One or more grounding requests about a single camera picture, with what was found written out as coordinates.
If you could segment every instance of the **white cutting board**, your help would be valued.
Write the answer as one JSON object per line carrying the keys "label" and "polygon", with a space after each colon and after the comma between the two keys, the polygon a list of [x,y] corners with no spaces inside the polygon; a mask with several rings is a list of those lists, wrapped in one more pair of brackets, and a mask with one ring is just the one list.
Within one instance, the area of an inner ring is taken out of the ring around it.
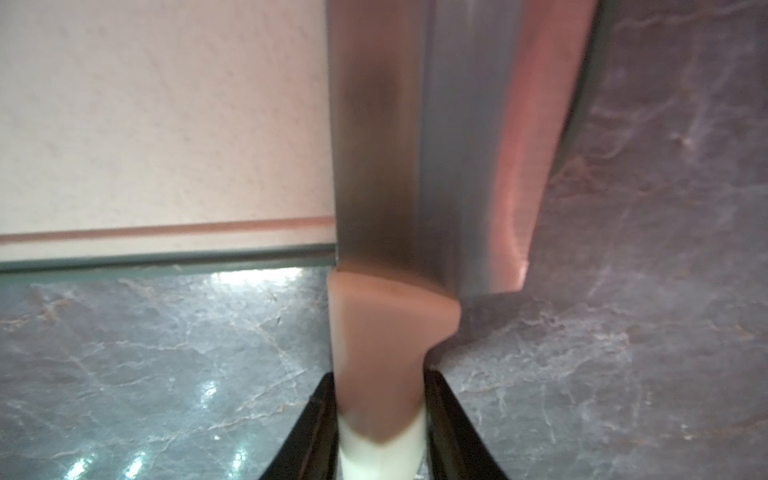
{"label": "white cutting board", "polygon": [[332,243],[323,0],[2,0],[0,262]]}

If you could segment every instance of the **marble countertop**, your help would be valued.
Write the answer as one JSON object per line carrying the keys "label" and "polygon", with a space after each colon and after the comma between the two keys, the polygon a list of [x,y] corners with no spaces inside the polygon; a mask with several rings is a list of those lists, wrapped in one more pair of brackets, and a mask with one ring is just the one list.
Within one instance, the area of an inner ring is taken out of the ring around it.
{"label": "marble countertop", "polygon": [[[514,479],[768,471],[768,6],[624,2],[525,288],[430,362]],[[0,288],[0,478],[256,478],[326,269]]]}

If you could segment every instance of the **gray marble surface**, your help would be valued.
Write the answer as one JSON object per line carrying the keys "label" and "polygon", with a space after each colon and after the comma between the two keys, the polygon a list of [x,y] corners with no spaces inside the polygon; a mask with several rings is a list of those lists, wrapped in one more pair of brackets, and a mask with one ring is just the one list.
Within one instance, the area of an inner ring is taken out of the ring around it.
{"label": "gray marble surface", "polygon": [[[768,5],[624,2],[522,293],[431,356],[511,478],[768,477]],[[0,478],[256,478],[324,269],[0,288]]]}

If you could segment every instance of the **knife handle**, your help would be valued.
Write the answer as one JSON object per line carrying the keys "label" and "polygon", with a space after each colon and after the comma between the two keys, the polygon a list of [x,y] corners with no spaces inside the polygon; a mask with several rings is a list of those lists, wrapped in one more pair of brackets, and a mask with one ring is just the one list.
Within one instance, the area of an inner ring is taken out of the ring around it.
{"label": "knife handle", "polygon": [[424,357],[458,329],[457,299],[334,270],[329,317],[345,480],[410,480],[426,448]]}

